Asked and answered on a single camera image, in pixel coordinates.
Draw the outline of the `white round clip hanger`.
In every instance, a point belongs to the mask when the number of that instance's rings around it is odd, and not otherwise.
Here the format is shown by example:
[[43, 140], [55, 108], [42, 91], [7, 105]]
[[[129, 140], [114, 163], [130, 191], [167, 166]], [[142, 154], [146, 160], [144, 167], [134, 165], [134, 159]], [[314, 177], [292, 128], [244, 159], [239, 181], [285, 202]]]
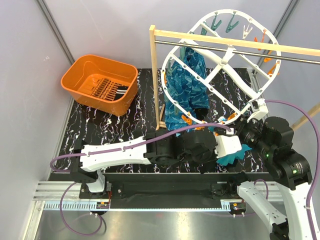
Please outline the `white round clip hanger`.
[[[244, 52], [240, 52], [236, 50], [235, 43], [232, 43], [230, 41], [226, 41], [226, 39], [222, 38], [217, 33], [217, 28], [220, 25], [219, 23], [213, 22], [211, 26], [208, 26], [206, 24], [207, 19], [213, 18], [214, 20], [220, 16], [220, 15], [231, 15], [232, 17], [239, 16], [245, 20], [247, 20], [248, 25], [253, 25], [254, 27], [258, 28], [261, 32], [263, 37], [269, 37], [271, 44], [274, 46], [278, 46], [278, 41], [276, 37], [263, 25], [261, 25], [258, 21], [253, 19], [248, 14], [235, 10], [235, 9], [219, 9], [216, 11], [213, 11], [211, 13], [208, 13], [204, 17], [202, 17], [186, 34], [186, 36], [179, 35], [178, 39], [179, 42], [174, 45], [174, 48], [168, 53], [167, 57], [164, 60], [164, 63], [167, 64], [170, 62], [170, 60], [174, 60], [177, 63], [179, 63], [183, 69], [187, 70], [189, 73], [191, 73], [199, 82], [201, 82], [203, 85], [206, 86], [206, 88], [213, 94], [215, 94], [222, 102], [229, 106], [235, 113], [235, 116], [229, 120], [225, 120], [224, 124], [229, 125], [233, 122], [235, 122], [241, 115], [243, 115], [247, 110], [251, 109], [250, 101], [256, 100], [256, 99], [263, 99], [262, 95], [264, 91], [269, 87], [269, 85], [274, 81], [276, 76], [279, 74], [279, 70], [281, 67], [281, 56], [282, 51], [279, 49], [275, 50], [275, 55], [273, 58], [276, 60], [275, 65], [271, 69], [269, 73], [266, 73], [263, 71], [257, 64], [253, 63], [251, 60], [248, 59], [248, 55]], [[205, 46], [200, 46], [198, 44], [199, 41], [202, 40], [202, 35], [197, 35], [194, 33], [196, 29], [199, 27], [205, 29], [207, 32], [209, 32], [211, 35], [211, 38], [217, 38], [219, 42], [223, 45], [226, 45], [227, 48], [223, 50], [225, 53], [223, 57], [219, 57], [215, 53], [213, 53], [211, 50], [209, 50]], [[205, 79], [201, 78], [198, 74], [196, 74], [190, 67], [186, 66], [186, 64], [183, 63], [182, 60], [180, 60], [176, 55], [175, 52], [178, 50], [179, 47], [189, 47], [193, 50], [195, 50], [197, 53], [201, 54], [204, 57], [209, 58], [211, 61], [216, 63], [215, 68], [212, 70], [212, 72], [207, 76]], [[235, 72], [235, 70], [229, 65], [230, 59], [234, 55], [239, 55], [245, 62], [247, 62], [255, 71], [257, 71], [258, 74], [262, 75], [267, 82], [259, 88], [258, 91], [253, 90], [248, 85], [245, 84], [245, 82], [241, 79], [241, 77]], [[218, 92], [210, 83], [212, 79], [217, 75], [217, 73], [223, 70], [225, 71], [233, 80], [233, 82], [247, 95], [250, 97], [250, 100], [248, 103], [244, 106], [243, 109], [238, 109], [235, 107], [229, 100], [227, 100], [220, 92]]]

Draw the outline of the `orange plastic basket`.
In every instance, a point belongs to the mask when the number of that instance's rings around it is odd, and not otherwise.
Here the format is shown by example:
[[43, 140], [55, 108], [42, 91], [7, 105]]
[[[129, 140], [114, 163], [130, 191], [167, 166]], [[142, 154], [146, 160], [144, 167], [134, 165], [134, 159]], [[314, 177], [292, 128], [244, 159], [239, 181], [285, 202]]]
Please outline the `orange plastic basket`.
[[[87, 54], [78, 58], [61, 78], [61, 86], [77, 103], [123, 116], [138, 93], [135, 66]], [[115, 99], [119, 86], [127, 86], [122, 98]]]

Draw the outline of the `black white striped sock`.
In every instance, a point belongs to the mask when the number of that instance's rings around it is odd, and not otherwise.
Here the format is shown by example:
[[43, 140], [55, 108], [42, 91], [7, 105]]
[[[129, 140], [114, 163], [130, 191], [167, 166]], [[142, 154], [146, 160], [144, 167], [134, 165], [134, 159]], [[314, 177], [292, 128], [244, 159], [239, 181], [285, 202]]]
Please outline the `black white striped sock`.
[[206, 116], [208, 115], [209, 109], [208, 108], [195, 108], [193, 111], [196, 115], [196, 118], [202, 122], [205, 120]]

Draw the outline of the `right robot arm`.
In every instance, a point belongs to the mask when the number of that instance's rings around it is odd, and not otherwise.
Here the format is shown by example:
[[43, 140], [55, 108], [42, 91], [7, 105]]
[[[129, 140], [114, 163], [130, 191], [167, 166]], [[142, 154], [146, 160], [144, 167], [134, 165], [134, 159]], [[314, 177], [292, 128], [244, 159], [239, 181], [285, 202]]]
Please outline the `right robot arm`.
[[278, 210], [255, 187], [244, 173], [231, 177], [228, 195], [244, 200], [262, 220], [271, 240], [318, 240], [320, 231], [312, 201], [307, 199], [312, 173], [307, 159], [292, 148], [294, 130], [281, 117], [268, 117], [257, 128], [246, 117], [236, 122], [239, 140], [257, 151], [276, 182], [286, 214]]

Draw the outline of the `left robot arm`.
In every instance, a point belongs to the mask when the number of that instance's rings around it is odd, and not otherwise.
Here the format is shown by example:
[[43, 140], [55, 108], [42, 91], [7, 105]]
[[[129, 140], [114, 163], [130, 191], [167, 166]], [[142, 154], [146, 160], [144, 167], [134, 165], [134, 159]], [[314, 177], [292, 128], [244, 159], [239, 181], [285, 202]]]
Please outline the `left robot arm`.
[[176, 165], [180, 162], [203, 164], [216, 159], [217, 141], [209, 130], [176, 135], [159, 130], [133, 140], [106, 145], [86, 144], [70, 166], [71, 180], [85, 184], [90, 193], [103, 198], [108, 193], [101, 170], [120, 165]]

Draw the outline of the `teal cloth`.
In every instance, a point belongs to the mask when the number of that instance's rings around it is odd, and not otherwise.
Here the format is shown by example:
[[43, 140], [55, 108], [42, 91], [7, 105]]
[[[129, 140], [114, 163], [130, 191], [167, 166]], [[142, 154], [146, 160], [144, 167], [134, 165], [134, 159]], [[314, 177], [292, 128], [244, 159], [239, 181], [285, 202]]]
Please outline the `teal cloth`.
[[216, 148], [216, 145], [217, 145], [215, 136], [223, 135], [223, 134], [222, 133], [218, 133], [218, 131], [214, 130], [213, 127], [211, 127], [211, 128], [212, 128], [212, 132], [214, 134], [215, 146], [214, 146], [214, 149], [213, 149], [212, 157], [211, 157], [210, 161], [208, 161], [209, 163], [216, 163], [216, 164], [224, 166], [224, 167], [226, 167], [228, 165], [233, 165], [236, 161], [244, 160], [246, 153], [252, 150], [252, 148], [249, 147], [247, 144], [242, 143], [241, 144], [242, 149], [240, 151], [238, 151], [236, 153], [233, 153], [233, 154], [230, 154], [230, 155], [227, 155], [227, 156], [224, 156], [222, 158], [217, 158], [217, 156], [215, 154], [215, 148]]

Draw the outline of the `orange clothespin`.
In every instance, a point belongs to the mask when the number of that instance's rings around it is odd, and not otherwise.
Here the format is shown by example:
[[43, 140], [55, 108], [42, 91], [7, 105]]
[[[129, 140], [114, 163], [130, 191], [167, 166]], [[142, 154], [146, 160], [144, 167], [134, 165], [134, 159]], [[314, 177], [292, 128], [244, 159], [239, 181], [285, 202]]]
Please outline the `orange clothespin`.
[[183, 119], [184, 122], [186, 122], [188, 125], [192, 125], [193, 124], [193, 120], [190, 119], [189, 117], [182, 115], [181, 118]]
[[195, 127], [194, 130], [200, 131], [200, 130], [203, 130], [204, 128], [205, 126], [198, 126], [198, 127]]

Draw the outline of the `blue patterned cloth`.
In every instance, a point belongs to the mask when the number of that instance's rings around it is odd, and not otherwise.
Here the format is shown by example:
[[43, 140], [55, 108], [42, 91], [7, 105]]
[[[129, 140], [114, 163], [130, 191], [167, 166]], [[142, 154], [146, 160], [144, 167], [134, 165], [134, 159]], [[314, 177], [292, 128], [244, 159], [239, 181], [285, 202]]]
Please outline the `blue patterned cloth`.
[[[192, 48], [184, 49], [182, 61], [201, 78], [207, 77], [204, 57]], [[170, 96], [192, 117], [197, 119], [194, 109], [207, 108], [209, 110], [207, 87], [176, 61], [167, 70], [166, 86]], [[188, 125], [182, 119], [182, 115], [184, 114], [165, 98], [164, 122], [169, 131]]]

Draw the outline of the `wooden clothes rack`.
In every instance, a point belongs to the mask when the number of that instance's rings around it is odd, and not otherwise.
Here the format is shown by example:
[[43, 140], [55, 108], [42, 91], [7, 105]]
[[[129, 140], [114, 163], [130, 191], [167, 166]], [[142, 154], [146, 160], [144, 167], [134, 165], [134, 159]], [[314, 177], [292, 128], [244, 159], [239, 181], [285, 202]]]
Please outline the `wooden clothes rack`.
[[[261, 98], [261, 95], [276, 78], [277, 74], [279, 73], [282, 61], [319, 65], [319, 61], [285, 57], [281, 55], [282, 53], [291, 53], [318, 57], [320, 55], [320, 51], [318, 49], [279, 45], [277, 40], [275, 39], [272, 40], [271, 43], [262, 43], [240, 39], [222, 38], [217, 36], [216, 32], [214, 31], [212, 32], [211, 36], [205, 36], [192, 33], [159, 30], [156, 29], [155, 25], [151, 25], [149, 28], [149, 38], [154, 91], [153, 95], [155, 106], [157, 107], [159, 105], [158, 84], [161, 83], [163, 92], [168, 98], [168, 100], [183, 114], [185, 114], [192, 122], [199, 124], [201, 123], [201, 120], [198, 120], [195, 117], [193, 117], [188, 111], [185, 110], [184, 107], [181, 106], [181, 104], [177, 100], [173, 99], [168, 92], [165, 79], [167, 72], [166, 65], [170, 60], [175, 60], [180, 66], [182, 66], [183, 69], [187, 70], [193, 77], [195, 77], [197, 81], [202, 83], [211, 93], [215, 94], [219, 99], [222, 100], [222, 102], [225, 105], [229, 106], [235, 112], [235, 116], [233, 118], [224, 121], [225, 125], [229, 125], [235, 122], [241, 115], [243, 115], [249, 109], [249, 107], [253, 106], [254, 102], [257, 102], [258, 109], [254, 110], [253, 114], [249, 118], [255, 118], [257, 120], [260, 120], [261, 118], [267, 115], [268, 108], [266, 105], [266, 101]], [[166, 56], [161, 71], [157, 70], [157, 44], [174, 46], [173, 49]], [[202, 78], [199, 74], [197, 74], [185, 63], [183, 63], [175, 55], [175, 52], [179, 47], [192, 48], [199, 54], [215, 62], [216, 66], [211, 72], [211, 74], [206, 78]], [[270, 73], [266, 73], [257, 64], [254, 64], [247, 58], [248, 56], [257, 57], [259, 56], [258, 53], [238, 51], [235, 49], [236, 47], [274, 51], [276, 53], [275, 55], [265, 55], [266, 58], [271, 58], [276, 61], [274, 69]], [[250, 64], [256, 72], [258, 72], [260, 75], [266, 78], [267, 82], [262, 87], [260, 87], [258, 91], [254, 91], [252, 88], [250, 88], [229, 65], [229, 61], [234, 55], [240, 55], [240, 57], [244, 59], [248, 64]], [[242, 110], [235, 107], [229, 100], [227, 100], [220, 92], [218, 92], [210, 84], [211, 80], [216, 76], [216, 74], [220, 70], [224, 70], [232, 78], [233, 82], [247, 96], [250, 97], [249, 102], [245, 105], [245, 107]]]

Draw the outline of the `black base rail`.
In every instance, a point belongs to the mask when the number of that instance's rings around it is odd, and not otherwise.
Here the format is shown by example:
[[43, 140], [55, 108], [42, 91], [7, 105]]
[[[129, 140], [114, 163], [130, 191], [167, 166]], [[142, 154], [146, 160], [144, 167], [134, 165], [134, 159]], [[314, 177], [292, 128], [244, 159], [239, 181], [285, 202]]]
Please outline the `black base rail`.
[[89, 193], [87, 186], [53, 181], [46, 191], [51, 209], [92, 211], [229, 211], [240, 198], [226, 193], [235, 173], [106, 174], [106, 190]]

